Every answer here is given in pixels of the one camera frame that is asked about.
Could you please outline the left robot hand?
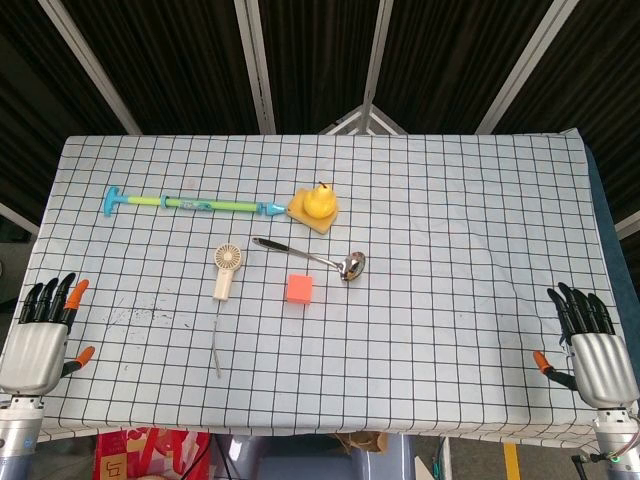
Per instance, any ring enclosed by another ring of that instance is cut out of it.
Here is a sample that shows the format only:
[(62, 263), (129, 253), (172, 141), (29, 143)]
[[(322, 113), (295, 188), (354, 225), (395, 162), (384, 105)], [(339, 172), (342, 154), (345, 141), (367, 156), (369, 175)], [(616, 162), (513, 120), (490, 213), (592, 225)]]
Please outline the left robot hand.
[(36, 284), (26, 295), (17, 323), (11, 328), (1, 359), (1, 390), (13, 396), (43, 396), (59, 380), (82, 369), (95, 348), (65, 358), (68, 336), (89, 286), (76, 274)]

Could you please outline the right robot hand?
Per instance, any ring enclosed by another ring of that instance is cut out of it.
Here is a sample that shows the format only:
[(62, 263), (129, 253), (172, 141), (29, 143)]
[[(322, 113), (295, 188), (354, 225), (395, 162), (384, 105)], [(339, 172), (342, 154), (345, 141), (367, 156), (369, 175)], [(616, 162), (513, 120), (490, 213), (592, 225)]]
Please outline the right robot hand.
[(616, 334), (603, 301), (562, 282), (547, 294), (558, 314), (561, 341), (568, 346), (573, 373), (557, 370), (536, 351), (533, 358), (539, 371), (578, 392), (595, 409), (630, 407), (639, 399), (639, 388), (626, 344)]

